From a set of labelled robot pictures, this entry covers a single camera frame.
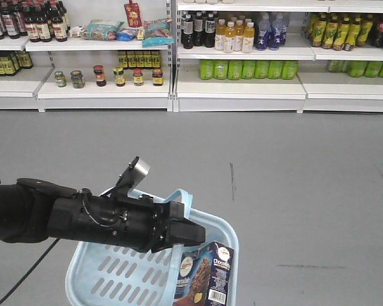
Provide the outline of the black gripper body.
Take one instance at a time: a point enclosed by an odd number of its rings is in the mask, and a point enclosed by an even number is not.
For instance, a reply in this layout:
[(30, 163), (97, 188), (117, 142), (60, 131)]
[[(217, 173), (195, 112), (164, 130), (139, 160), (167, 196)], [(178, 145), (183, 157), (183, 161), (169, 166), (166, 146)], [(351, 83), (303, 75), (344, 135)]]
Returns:
[(170, 221), (170, 204), (155, 203), (148, 195), (117, 201), (84, 191), (54, 202), (47, 234), (154, 253), (172, 247)]

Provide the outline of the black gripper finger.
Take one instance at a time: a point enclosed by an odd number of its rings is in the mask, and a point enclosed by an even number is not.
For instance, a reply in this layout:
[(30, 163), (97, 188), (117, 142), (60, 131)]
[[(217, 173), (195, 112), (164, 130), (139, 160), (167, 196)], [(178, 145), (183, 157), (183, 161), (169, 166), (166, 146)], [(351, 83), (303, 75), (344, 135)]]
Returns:
[(168, 220), (181, 220), (184, 217), (184, 204), (168, 201), (164, 204), (164, 212)]
[(150, 251), (156, 253), (175, 245), (199, 246), (206, 241), (205, 227), (190, 220), (170, 221), (156, 236)]

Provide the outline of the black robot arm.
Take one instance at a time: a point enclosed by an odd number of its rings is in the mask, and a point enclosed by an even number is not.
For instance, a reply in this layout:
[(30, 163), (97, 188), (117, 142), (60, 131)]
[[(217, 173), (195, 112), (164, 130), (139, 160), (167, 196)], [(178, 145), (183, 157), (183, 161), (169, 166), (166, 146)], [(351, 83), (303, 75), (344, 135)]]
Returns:
[(156, 203), (146, 194), (128, 196), (116, 185), (102, 196), (88, 189), (20, 178), (0, 181), (0, 240), (38, 243), (49, 237), (158, 252), (177, 244), (203, 244), (206, 230), (188, 220), (176, 201)]

